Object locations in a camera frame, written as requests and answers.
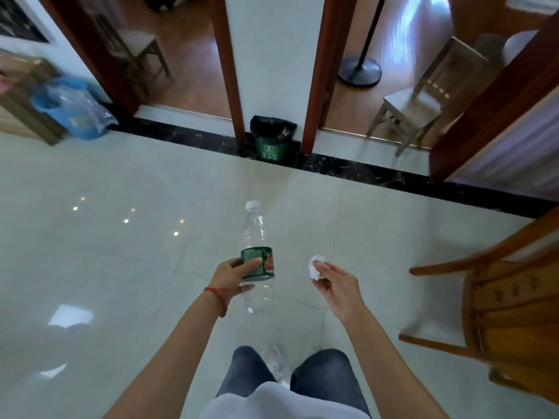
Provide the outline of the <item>person's right hand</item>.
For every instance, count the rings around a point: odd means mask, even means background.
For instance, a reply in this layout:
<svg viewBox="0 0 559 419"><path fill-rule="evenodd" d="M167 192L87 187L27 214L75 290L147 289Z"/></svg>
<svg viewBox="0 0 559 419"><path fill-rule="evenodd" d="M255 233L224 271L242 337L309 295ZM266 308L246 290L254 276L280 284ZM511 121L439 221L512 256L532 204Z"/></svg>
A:
<svg viewBox="0 0 559 419"><path fill-rule="evenodd" d="M326 299L333 314L340 322L347 326L356 323L367 310L360 293L358 279L331 262L315 260L314 269L319 277L312 279L327 279L332 283L334 299Z"/></svg>

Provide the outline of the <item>person's left hand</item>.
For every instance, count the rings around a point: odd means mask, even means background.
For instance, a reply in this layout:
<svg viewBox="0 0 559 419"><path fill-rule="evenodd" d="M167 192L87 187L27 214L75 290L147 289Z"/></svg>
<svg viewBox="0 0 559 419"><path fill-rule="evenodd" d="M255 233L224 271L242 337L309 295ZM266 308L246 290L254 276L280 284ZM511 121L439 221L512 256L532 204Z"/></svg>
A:
<svg viewBox="0 0 559 419"><path fill-rule="evenodd" d="M235 275L235 259L220 263L205 289L217 297L224 310L227 309L233 297L255 288L252 283L243 283L245 276Z"/></svg>

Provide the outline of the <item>clear plastic bottle green label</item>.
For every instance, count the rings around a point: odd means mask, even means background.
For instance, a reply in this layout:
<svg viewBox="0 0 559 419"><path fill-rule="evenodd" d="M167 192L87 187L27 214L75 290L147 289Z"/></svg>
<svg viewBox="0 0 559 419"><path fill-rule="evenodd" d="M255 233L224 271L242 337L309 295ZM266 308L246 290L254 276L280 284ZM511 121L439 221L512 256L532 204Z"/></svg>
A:
<svg viewBox="0 0 559 419"><path fill-rule="evenodd" d="M260 266L249 271L241 282L244 311L248 315L268 313L275 303L274 256L265 231L261 203L248 201L247 216L241 238L242 261L261 259Z"/></svg>

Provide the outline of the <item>person's right forearm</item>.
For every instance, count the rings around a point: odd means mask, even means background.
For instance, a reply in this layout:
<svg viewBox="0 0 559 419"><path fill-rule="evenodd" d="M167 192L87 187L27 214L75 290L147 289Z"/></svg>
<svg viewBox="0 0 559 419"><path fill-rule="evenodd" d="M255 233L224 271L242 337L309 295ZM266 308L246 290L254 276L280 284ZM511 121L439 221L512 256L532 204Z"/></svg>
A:
<svg viewBox="0 0 559 419"><path fill-rule="evenodd" d="M381 419L450 419L363 303L340 320Z"/></svg>

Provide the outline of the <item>person's left forearm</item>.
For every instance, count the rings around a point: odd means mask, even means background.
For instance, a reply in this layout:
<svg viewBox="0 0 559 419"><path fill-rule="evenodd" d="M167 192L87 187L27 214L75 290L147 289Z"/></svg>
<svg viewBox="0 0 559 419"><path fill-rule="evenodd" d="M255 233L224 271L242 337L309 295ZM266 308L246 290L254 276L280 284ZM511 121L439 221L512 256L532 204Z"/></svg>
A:
<svg viewBox="0 0 559 419"><path fill-rule="evenodd" d="M215 323L226 313L204 289L102 419L179 419Z"/></svg>

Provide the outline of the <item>person's white shoe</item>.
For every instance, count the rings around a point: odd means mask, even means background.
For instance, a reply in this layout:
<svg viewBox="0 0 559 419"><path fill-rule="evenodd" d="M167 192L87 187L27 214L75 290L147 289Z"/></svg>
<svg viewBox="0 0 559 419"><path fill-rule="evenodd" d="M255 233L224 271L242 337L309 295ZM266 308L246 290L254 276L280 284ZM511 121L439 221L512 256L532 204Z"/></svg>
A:
<svg viewBox="0 0 559 419"><path fill-rule="evenodd" d="M267 344L261 353L261 357L268 370L273 375L274 380L283 387L290 386L290 366L282 357L282 352L275 344Z"/></svg>

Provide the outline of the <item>person's blue jeans legs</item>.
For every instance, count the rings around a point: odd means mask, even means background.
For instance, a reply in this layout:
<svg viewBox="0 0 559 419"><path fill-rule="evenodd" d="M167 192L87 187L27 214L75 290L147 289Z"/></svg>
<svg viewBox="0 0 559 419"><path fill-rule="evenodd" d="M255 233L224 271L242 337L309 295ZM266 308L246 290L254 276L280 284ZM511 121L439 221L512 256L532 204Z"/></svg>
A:
<svg viewBox="0 0 559 419"><path fill-rule="evenodd" d="M240 346L233 353L216 397L226 393L248 397L266 382L277 383L261 355L250 346ZM287 389L299 395L345 404L371 419L351 363L338 349L319 350L308 357L292 372Z"/></svg>

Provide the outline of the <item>person's white shirt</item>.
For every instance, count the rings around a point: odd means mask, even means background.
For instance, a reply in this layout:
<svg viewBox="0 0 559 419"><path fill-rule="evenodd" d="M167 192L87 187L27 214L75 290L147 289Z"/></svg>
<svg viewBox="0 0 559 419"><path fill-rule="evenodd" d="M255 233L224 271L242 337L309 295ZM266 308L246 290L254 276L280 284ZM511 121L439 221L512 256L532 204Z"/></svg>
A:
<svg viewBox="0 0 559 419"><path fill-rule="evenodd" d="M216 397L199 419L370 419L345 404L299 395L266 382L248 397L226 393Z"/></svg>

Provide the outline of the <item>green trash bin black bag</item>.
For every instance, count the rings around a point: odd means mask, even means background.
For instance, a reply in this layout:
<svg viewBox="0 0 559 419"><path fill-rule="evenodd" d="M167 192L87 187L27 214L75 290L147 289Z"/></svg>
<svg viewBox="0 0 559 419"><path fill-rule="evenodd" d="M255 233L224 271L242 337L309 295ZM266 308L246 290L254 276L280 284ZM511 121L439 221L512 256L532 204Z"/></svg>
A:
<svg viewBox="0 0 559 419"><path fill-rule="evenodd" d="M255 115L250 120L250 132L255 140L259 160L282 163L290 151L297 124L275 117Z"/></svg>

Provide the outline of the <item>light wooden chair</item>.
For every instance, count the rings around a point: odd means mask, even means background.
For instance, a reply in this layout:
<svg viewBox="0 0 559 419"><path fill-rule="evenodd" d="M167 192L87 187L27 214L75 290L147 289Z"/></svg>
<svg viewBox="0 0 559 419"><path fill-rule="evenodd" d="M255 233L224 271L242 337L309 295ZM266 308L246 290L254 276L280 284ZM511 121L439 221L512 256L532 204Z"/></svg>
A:
<svg viewBox="0 0 559 419"><path fill-rule="evenodd" d="M504 68L505 42L489 33L473 46L449 38L414 87L383 98L365 137L386 128L398 145L395 157L410 147L431 149Z"/></svg>
<svg viewBox="0 0 559 419"><path fill-rule="evenodd" d="M102 13L86 10L109 53L119 62L125 77L142 89L146 98L150 96L150 86L161 73L171 78L171 70L166 62L157 38L147 32L134 29L116 28ZM155 55L160 68L150 71L147 56Z"/></svg>

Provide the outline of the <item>black floor lamp stand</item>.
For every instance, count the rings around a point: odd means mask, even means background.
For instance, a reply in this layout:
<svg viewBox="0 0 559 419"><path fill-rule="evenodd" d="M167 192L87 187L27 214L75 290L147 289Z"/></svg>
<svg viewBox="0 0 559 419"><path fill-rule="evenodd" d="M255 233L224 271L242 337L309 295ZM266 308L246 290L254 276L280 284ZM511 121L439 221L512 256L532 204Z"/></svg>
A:
<svg viewBox="0 0 559 419"><path fill-rule="evenodd" d="M376 86L382 78L382 69L378 62L368 57L368 49L374 31L380 20L386 0L379 0L374 17L369 28L366 41L360 56L345 56L340 64L338 78L346 85L354 88L371 88Z"/></svg>

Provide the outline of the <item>blue bucket with plastic bag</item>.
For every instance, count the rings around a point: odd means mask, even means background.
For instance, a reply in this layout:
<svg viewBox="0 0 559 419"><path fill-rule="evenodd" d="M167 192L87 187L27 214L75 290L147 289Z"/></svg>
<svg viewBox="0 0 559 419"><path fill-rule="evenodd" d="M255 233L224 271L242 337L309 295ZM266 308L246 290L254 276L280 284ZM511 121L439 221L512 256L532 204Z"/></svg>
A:
<svg viewBox="0 0 559 419"><path fill-rule="evenodd" d="M36 86L30 98L32 106L48 115L69 134L91 141L104 136L117 118L74 77L56 77Z"/></svg>

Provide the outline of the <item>brown wooden door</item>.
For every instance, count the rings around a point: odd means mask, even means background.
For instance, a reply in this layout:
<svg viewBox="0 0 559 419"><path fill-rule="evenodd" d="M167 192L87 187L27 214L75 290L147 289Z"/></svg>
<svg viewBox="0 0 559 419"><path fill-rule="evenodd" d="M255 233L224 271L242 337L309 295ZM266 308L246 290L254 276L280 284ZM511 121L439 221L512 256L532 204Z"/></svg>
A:
<svg viewBox="0 0 559 419"><path fill-rule="evenodd" d="M433 146L431 180L448 179L557 86L559 10Z"/></svg>

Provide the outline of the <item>dark framed wall picture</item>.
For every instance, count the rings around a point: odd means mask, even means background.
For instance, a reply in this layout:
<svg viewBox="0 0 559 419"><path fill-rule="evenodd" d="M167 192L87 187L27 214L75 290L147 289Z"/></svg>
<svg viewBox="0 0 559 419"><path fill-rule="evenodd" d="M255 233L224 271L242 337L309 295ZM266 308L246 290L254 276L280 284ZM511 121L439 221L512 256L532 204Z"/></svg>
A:
<svg viewBox="0 0 559 419"><path fill-rule="evenodd" d="M54 41L48 32L43 32L37 26L16 0L0 0L0 36L38 43Z"/></svg>

